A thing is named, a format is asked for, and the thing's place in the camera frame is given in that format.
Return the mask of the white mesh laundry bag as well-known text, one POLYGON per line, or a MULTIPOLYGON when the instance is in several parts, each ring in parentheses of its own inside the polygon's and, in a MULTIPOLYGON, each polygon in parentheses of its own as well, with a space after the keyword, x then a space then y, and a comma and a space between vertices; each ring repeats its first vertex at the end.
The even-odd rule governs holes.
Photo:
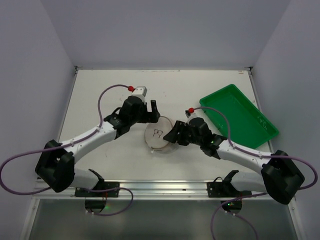
POLYGON ((144 131, 144 141, 154 152, 170 154, 178 149, 178 145, 164 140, 174 126, 174 121, 166 116, 160 116, 157 123, 149 123, 144 131))

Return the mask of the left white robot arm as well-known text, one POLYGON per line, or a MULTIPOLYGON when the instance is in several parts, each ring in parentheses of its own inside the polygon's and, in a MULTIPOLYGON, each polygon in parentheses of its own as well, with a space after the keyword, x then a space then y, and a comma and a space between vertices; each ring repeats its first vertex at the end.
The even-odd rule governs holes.
POLYGON ((157 123, 160 118, 157 102, 151 100, 150 105, 151 111, 148 111, 147 104, 141 98, 129 96, 121 107, 103 118, 92 130, 70 141, 49 141, 38 160, 35 173, 56 193, 69 187, 92 193, 106 192, 107 184, 96 171, 77 169, 76 163, 101 145, 129 132, 134 124, 157 123))

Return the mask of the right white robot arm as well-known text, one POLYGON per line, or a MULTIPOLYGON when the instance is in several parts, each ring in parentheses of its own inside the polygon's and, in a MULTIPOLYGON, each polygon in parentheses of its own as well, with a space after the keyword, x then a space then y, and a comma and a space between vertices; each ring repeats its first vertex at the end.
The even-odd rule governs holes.
POLYGON ((266 193, 278 203, 287 205, 305 181, 301 171, 284 151, 261 152, 237 146, 226 137, 212 133, 201 117, 187 123, 176 121, 163 140, 180 146, 197 145, 209 157, 230 161, 251 170, 232 170, 222 181, 208 182, 210 198, 237 198, 258 192, 266 193))

